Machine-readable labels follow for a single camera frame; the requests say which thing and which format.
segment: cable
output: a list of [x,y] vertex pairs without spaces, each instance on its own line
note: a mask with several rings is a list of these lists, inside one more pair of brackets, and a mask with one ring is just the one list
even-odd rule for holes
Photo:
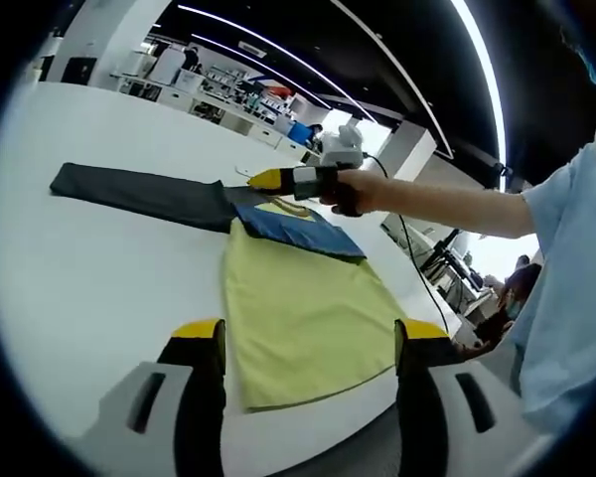
[[[386,169],[384,169],[384,166],[382,165],[382,163],[379,162],[379,160],[376,157],[373,157],[370,154],[365,153],[364,155],[366,157],[371,157],[373,159],[373,161],[375,161],[375,163],[381,169],[381,172],[384,174],[384,177],[386,179],[388,179],[388,173],[386,172]],[[415,267],[415,270],[417,270],[417,274],[419,275],[421,282],[424,284],[424,288],[426,288],[426,291],[428,292],[428,296],[430,296],[430,299],[433,300],[433,303],[437,307],[437,311],[439,311],[439,314],[441,315],[441,321],[443,321],[443,323],[444,323],[444,328],[446,330],[446,334],[448,336],[450,336],[450,332],[448,330],[448,323],[446,323],[446,317],[444,316],[444,312],[441,311],[441,307],[439,306],[439,303],[437,303],[437,300],[435,300],[433,293],[430,291],[430,288],[428,287],[428,284],[426,283],[426,278],[424,277],[424,274],[419,269],[419,266],[417,265],[417,262],[415,261],[415,257],[413,256],[413,252],[412,252],[413,245],[410,240],[410,235],[408,234],[408,229],[406,228],[406,223],[404,222],[404,218],[400,214],[397,214],[397,216],[399,217],[399,220],[401,221],[401,226],[404,228],[404,234],[406,235],[406,243],[408,245],[408,249],[410,250],[410,261],[413,262],[413,266]]]

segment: white cabinet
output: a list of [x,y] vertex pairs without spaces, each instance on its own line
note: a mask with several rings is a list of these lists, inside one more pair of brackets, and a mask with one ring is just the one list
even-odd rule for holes
[[192,109],[194,99],[191,94],[163,88],[157,98],[157,102],[165,106],[179,109],[180,111],[189,112],[190,109]]
[[257,141],[264,142],[265,144],[270,145],[271,147],[275,148],[280,141],[282,135],[274,130],[265,129],[260,127],[257,124],[253,124],[249,132],[247,133],[247,137],[251,137],[252,139],[256,139]]
[[278,145],[276,146],[276,150],[296,160],[302,159],[303,156],[309,152],[309,149],[305,146],[301,146],[287,137],[280,139],[280,142],[278,142]]

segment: white table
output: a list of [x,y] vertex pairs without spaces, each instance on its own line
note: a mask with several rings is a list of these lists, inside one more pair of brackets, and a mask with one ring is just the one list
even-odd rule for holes
[[[0,337],[35,409],[63,436],[96,420],[99,399],[179,326],[225,317],[227,235],[52,197],[64,162],[226,185],[291,165],[246,137],[184,112],[85,86],[41,83],[14,98],[0,131]],[[441,325],[404,253],[362,219],[334,217],[410,317]],[[438,295],[452,333],[461,322]],[[227,353],[226,475],[266,475],[349,437],[394,402],[391,370],[338,396],[246,414]]]

